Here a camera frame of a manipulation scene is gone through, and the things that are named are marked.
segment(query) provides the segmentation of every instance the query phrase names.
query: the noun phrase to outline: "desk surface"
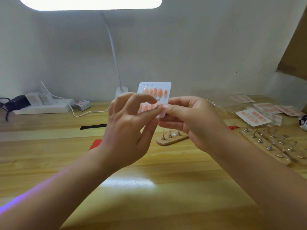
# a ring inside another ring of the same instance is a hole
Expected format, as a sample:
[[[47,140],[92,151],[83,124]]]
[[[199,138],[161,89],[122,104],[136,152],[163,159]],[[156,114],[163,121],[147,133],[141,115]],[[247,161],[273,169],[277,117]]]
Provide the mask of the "desk surface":
[[[256,103],[272,102],[250,96]],[[92,110],[105,110],[95,103]],[[106,113],[75,118],[64,114],[14,115],[0,112],[0,206],[86,153],[107,122]],[[221,113],[226,124],[229,120]],[[297,118],[282,115],[290,139],[307,143]],[[245,123],[229,115],[232,124]],[[289,165],[307,177],[307,167]],[[68,229],[271,229],[254,201],[190,139],[162,147],[152,139],[148,153],[101,184],[63,225]]]

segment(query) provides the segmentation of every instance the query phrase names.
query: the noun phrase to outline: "white power strip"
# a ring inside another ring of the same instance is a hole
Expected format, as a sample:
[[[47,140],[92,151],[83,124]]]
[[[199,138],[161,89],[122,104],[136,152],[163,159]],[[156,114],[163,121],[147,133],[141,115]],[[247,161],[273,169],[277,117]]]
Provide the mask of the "white power strip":
[[[67,113],[70,111],[70,107],[75,105],[75,100],[71,99],[55,99],[53,105],[41,105],[41,106],[27,106],[21,110],[14,110],[16,115],[27,114],[53,114],[53,113]]]

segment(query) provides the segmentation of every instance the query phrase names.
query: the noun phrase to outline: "right hand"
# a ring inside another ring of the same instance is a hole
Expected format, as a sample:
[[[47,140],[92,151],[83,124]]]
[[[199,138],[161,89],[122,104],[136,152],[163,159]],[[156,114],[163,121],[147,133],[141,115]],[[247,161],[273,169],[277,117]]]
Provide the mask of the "right hand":
[[[160,127],[184,131],[196,147],[209,154],[215,153],[223,138],[231,134],[214,107],[204,98],[170,98],[163,109],[167,115],[160,119]]]

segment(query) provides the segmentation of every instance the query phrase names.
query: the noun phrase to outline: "finger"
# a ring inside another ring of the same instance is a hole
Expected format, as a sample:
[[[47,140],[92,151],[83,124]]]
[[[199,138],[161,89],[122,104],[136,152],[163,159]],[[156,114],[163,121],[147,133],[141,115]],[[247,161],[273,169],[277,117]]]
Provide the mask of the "finger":
[[[113,114],[114,103],[115,103],[115,100],[111,101],[111,103],[110,103],[109,112],[108,112],[108,115],[109,115],[109,116],[111,116],[111,115]]]
[[[129,98],[133,95],[133,92],[124,93],[120,96],[118,96],[114,101],[114,109],[113,112],[117,113],[121,111],[121,109],[124,108],[125,104],[129,100]]]
[[[153,119],[155,119],[162,110],[162,105],[158,105],[155,109],[136,114],[136,123],[142,128],[143,126],[150,123]]]
[[[193,107],[193,105],[199,99],[201,98],[194,96],[172,97],[169,99],[168,104],[179,105],[184,107]]]
[[[160,121],[166,121],[166,122],[183,122],[181,119],[170,116],[170,115],[165,115],[164,118],[161,118]]]
[[[159,122],[159,126],[183,131],[183,123],[180,122]]]
[[[151,139],[153,138],[154,132],[158,126],[159,119],[155,118],[151,120],[144,128],[141,137],[138,141],[138,146],[140,147],[140,151],[146,151],[148,150]]]
[[[155,104],[157,103],[157,100],[149,94],[134,93],[127,101],[127,104],[125,105],[125,110],[128,112],[128,114],[135,115],[140,109],[140,104],[144,102],[148,102],[149,104]]]
[[[182,121],[186,121],[189,112],[192,110],[188,107],[178,106],[178,105],[163,105],[163,110],[169,115],[173,117],[177,117],[181,119]]]

